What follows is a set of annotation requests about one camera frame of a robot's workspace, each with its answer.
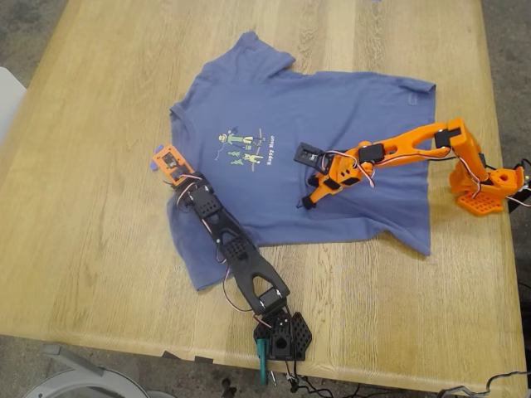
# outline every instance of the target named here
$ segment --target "table surface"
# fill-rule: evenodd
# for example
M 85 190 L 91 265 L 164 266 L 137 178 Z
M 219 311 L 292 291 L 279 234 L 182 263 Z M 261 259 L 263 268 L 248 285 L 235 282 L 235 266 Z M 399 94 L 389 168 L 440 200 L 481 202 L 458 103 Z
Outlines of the table surface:
M 148 167 L 169 106 L 250 29 L 304 73 L 436 82 L 436 118 L 463 117 L 501 166 L 479 0 L 71 0 L 0 148 L 0 333 L 258 367 L 256 322 L 193 289 Z M 525 368 L 509 218 L 456 206 L 449 163 L 429 167 L 429 257 L 386 234 L 262 250 L 314 335 L 301 374 L 481 391 Z

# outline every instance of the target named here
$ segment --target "t-shirt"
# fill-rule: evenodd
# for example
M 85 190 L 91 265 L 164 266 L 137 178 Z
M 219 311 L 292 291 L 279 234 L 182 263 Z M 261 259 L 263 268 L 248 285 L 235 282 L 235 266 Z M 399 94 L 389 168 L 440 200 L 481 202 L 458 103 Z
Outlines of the t-shirt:
M 257 245 L 366 240 L 390 231 L 428 255 L 427 162 L 379 168 L 375 188 L 363 179 L 308 211 L 297 206 L 312 192 L 307 178 L 315 170 L 293 158 L 301 142 L 346 150 L 432 123 L 434 85 L 372 72 L 304 75 L 289 69 L 294 61 L 243 33 L 172 106 L 173 145 Z M 205 288 L 224 276 L 225 265 L 196 214 L 175 204 L 174 197 L 173 242 L 194 287 Z

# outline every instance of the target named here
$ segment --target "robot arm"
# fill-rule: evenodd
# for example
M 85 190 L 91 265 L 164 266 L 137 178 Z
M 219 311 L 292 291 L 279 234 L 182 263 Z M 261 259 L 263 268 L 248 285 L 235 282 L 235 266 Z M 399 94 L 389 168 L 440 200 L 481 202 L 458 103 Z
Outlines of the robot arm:
M 435 148 L 420 149 L 417 145 L 435 140 Z M 455 154 L 458 162 L 450 175 L 452 192 L 460 192 L 457 203 L 481 216 L 503 209 L 502 202 L 524 184 L 524 168 L 499 168 L 488 171 L 480 145 L 461 118 L 448 123 L 434 123 L 407 131 L 396 137 L 370 143 L 362 141 L 347 151 L 321 151 L 302 143 L 295 161 L 318 170 L 308 180 L 314 191 L 302 200 L 306 209 L 329 194 L 360 182 L 364 177 L 374 187 L 373 175 L 378 167 L 398 166 L 420 160 L 442 160 Z

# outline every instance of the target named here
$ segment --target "cartoon figure print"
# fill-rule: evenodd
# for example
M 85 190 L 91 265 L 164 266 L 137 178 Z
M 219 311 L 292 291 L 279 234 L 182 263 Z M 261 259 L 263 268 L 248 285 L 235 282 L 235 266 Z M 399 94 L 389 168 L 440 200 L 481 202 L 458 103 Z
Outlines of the cartoon figure print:
M 228 130 L 226 133 L 219 134 L 219 141 L 221 143 L 229 143 L 235 147 L 245 149 L 246 151 L 252 150 L 253 145 L 260 147 L 266 140 L 266 137 L 251 137 L 251 136 L 239 136 L 238 127 Z
M 252 137 L 250 135 L 238 135 L 238 127 L 235 127 L 227 130 L 226 133 L 219 134 L 217 139 L 222 143 L 222 147 L 217 151 L 215 160 L 219 158 L 223 147 L 228 144 L 232 147 L 236 147 L 233 150 L 226 152 L 227 155 L 233 157 L 230 164 L 251 166 L 252 172 L 255 171 L 255 165 L 261 164 L 264 156 L 269 156 L 268 159 L 272 158 L 273 136 L 270 136 L 269 147 L 267 144 L 262 145 L 262 143 L 267 140 L 267 137 L 262 136 L 262 129 L 258 129 L 258 137 Z
M 264 158 L 263 156 L 251 155 L 249 153 L 244 153 L 243 154 L 243 158 L 239 158 L 240 157 L 240 151 L 230 151 L 230 152 L 227 152 L 227 155 L 234 156 L 234 157 L 238 158 L 236 160 L 233 160 L 231 162 L 231 164 L 241 164 L 242 166 L 243 166 L 243 161 L 244 160 L 248 160 L 251 163 L 260 164 L 260 159 Z

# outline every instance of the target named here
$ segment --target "gray floor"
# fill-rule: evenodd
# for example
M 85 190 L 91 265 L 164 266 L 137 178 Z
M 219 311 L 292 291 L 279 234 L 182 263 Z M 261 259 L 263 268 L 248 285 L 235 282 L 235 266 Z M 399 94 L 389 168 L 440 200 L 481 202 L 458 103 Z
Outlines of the gray floor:
M 7 67 L 25 86 L 29 85 L 42 52 L 66 0 L 0 0 L 0 66 Z M 531 2 L 529 0 L 484 0 L 485 26 L 489 40 L 490 65 L 494 79 L 504 165 L 512 167 L 521 158 L 531 158 L 528 142 L 531 128 Z M 511 216 L 514 254 L 519 277 L 531 284 L 531 211 L 518 209 Z M 531 299 L 531 291 L 521 290 Z M 22 396 L 38 381 L 61 368 L 39 354 L 42 343 L 0 336 L 0 398 Z M 291 396 L 287 382 L 277 375 L 279 386 L 262 387 L 256 371 L 228 366 L 183 362 L 73 347 L 94 363 L 122 371 L 139 379 L 147 389 L 161 390 L 180 398 L 221 396 L 221 382 L 229 377 L 238 389 L 236 396 Z M 336 396 L 353 393 L 355 384 L 314 379 Z M 365 386 L 360 393 L 377 392 Z M 307 396 L 301 392 L 295 396 Z M 404 397 L 434 396 L 405 391 Z

